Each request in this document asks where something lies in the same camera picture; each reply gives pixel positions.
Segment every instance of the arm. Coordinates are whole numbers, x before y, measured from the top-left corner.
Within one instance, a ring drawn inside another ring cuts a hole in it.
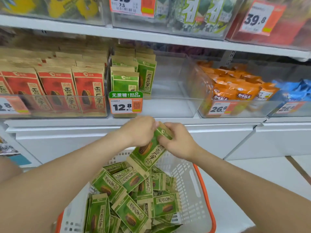
[[[23,173],[10,159],[0,156],[0,183]]]
[[[159,142],[178,158],[186,159],[210,175],[263,233],[311,229],[311,201],[277,184],[238,168],[196,144],[185,126],[165,123],[175,138]]]
[[[119,130],[0,184],[2,232],[46,229],[112,157],[132,146],[146,145],[158,124],[137,117]]]

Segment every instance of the white plastic basket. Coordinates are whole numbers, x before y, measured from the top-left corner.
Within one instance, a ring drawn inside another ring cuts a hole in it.
[[[107,165],[122,162],[132,149],[124,150],[111,159]],[[214,233],[216,221],[208,201],[207,191],[196,165],[165,152],[156,165],[168,175],[176,177],[182,211],[172,218],[172,223],[183,224],[180,233]],[[88,183],[58,217],[55,233],[83,231],[85,206],[88,194],[96,190]]]

